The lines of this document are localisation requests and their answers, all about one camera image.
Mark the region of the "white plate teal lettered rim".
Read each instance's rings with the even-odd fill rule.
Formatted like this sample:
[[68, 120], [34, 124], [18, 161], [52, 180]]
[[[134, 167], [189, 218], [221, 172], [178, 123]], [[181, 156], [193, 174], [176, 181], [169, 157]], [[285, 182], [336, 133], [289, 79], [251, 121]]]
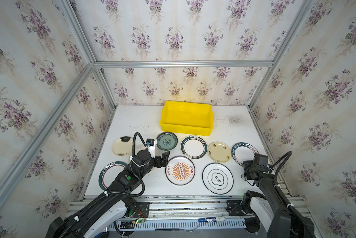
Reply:
[[253, 160], [254, 155], [257, 153], [259, 153], [258, 150], [246, 142], [238, 142], [231, 148], [232, 158], [240, 166], [242, 166], [245, 161]]

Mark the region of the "white plate black cloud outline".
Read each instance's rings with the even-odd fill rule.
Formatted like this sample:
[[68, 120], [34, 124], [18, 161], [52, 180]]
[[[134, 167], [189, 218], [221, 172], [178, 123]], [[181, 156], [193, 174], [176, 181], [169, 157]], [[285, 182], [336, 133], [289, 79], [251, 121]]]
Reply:
[[208, 164], [203, 169], [202, 181], [207, 190], [217, 195], [229, 193], [234, 184], [231, 171], [220, 163]]

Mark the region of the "cream floral plate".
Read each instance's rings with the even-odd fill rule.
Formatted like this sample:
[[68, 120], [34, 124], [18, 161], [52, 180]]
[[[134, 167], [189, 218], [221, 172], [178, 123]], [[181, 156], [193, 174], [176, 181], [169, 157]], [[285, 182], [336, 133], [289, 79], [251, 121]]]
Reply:
[[226, 163], [231, 159], [231, 149], [223, 142], [212, 142], [208, 147], [209, 157], [217, 163]]

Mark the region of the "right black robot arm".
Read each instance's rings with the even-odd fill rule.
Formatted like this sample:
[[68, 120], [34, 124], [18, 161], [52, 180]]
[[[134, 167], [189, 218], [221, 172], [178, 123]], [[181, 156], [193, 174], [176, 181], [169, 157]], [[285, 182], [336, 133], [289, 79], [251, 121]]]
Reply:
[[248, 190], [241, 202], [242, 211], [258, 217], [268, 238], [316, 237], [313, 222], [301, 215], [278, 182], [278, 172], [291, 155], [289, 151], [278, 162], [268, 165], [268, 157], [256, 153], [253, 160], [243, 163], [245, 177], [253, 180], [261, 193]]

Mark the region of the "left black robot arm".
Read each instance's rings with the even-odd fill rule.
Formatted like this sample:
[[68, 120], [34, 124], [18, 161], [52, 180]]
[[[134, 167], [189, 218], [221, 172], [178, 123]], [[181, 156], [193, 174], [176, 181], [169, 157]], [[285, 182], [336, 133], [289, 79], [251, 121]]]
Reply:
[[152, 157], [142, 150], [98, 197], [78, 212], [65, 219], [56, 218], [50, 224], [47, 238], [94, 238], [110, 223], [122, 218], [135, 206], [136, 197], [141, 196], [146, 185], [143, 178], [153, 168], [166, 167], [170, 152]]

